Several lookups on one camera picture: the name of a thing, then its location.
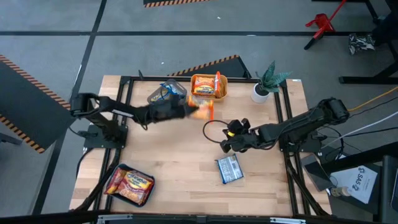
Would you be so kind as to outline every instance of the small potted plant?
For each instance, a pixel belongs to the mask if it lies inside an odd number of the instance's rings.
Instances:
[[[274,75],[275,61],[273,61],[267,71],[260,77],[257,72],[256,75],[259,78],[259,83],[254,85],[251,98],[256,103],[263,103],[267,100],[269,93],[279,92],[278,85],[283,82],[291,72],[282,72]]]

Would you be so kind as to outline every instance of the orange container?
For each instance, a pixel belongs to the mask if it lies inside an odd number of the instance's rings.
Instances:
[[[202,98],[202,99],[212,99],[215,102],[220,102],[223,101],[224,98],[226,97],[226,95],[228,94],[228,79],[224,76],[221,75],[221,84],[224,86],[224,88],[222,88],[222,92],[221,92],[221,98],[215,98],[215,97],[205,97],[205,96],[199,96],[199,95],[195,95],[193,94],[193,87],[195,86],[195,80],[196,77],[205,77],[205,78],[215,78],[216,75],[205,75],[205,74],[194,74],[191,77],[191,94],[194,95],[197,98]]]

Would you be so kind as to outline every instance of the white cable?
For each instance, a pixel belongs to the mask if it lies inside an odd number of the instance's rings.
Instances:
[[[333,143],[333,142],[335,142],[335,141],[338,141],[338,140],[340,140],[341,138],[343,138],[343,137],[345,137],[345,136],[347,136],[347,135],[353,134],[353,133],[358,132],[358,131],[360,131],[360,130],[363,130],[363,129],[365,129],[365,128],[370,128],[371,126],[373,126],[373,125],[375,125],[375,124],[378,124],[378,123],[381,123],[381,122],[383,122],[383,121],[385,121],[385,120],[387,120],[387,119],[389,119],[389,118],[392,118],[393,116],[395,116],[395,115],[397,115],[397,114],[398,114],[398,111],[395,112],[395,113],[393,113],[392,115],[386,117],[386,118],[383,118],[383,119],[381,119],[381,120],[379,120],[379,121],[376,121],[376,122],[373,123],[373,124],[366,125],[366,126],[364,126],[364,127],[362,127],[362,128],[359,128],[359,129],[357,129],[357,130],[355,130],[355,131],[352,131],[352,132],[350,132],[350,133],[347,133],[347,134],[343,135],[342,137],[336,138],[335,140],[329,142],[329,143],[326,144],[325,146],[322,146],[321,149],[323,149],[324,147],[329,146],[331,143]]]

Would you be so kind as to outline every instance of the green plant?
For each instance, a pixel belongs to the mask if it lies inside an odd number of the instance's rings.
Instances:
[[[275,61],[273,61],[267,71],[260,77],[257,73],[257,77],[259,78],[259,87],[262,91],[267,92],[279,92],[278,85],[283,82],[292,72],[281,72],[274,75],[275,71]]]

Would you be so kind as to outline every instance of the blue and white packet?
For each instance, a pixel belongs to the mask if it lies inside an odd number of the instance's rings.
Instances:
[[[243,177],[241,167],[238,163],[238,158],[235,154],[222,159],[216,160],[218,168],[223,179],[223,184],[238,180]]]

